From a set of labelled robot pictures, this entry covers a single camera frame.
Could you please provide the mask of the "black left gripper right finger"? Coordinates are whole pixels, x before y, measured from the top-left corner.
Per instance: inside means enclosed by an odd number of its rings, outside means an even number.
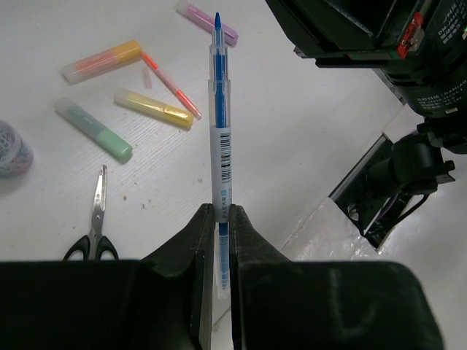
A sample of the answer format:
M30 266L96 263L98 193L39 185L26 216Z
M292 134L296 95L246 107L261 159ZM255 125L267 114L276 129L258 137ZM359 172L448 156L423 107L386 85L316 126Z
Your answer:
M245 263L290 262L270 244L252 225L242 206L231 205L229 210L229 272L231 291L231 330L233 348L242 349L242 318L240 270Z

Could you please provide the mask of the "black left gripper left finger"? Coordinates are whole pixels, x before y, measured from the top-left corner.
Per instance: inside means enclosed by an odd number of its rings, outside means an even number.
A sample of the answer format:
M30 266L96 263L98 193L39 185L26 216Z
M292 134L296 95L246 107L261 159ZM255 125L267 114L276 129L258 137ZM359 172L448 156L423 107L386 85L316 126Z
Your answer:
M214 219L210 204L146 256L142 329L153 349L210 349L214 284Z

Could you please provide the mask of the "blue pen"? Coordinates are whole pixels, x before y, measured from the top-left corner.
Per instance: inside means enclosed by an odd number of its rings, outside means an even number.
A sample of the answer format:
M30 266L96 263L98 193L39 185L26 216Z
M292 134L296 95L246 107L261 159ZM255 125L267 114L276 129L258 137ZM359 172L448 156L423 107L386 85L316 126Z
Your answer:
M232 204L231 83L228 46L220 15L215 15L209 47L209 138L212 206L217 234L216 284L220 299L230 297L229 210Z

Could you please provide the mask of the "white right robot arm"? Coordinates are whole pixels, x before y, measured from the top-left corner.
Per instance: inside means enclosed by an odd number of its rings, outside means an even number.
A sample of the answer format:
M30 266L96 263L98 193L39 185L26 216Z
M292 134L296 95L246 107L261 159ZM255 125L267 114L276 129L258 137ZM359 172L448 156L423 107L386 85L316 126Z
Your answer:
M384 139L336 188L338 207L374 248L452 181L442 150L466 152L464 1L270 1L296 54L327 69L379 72L423 118L397 142Z

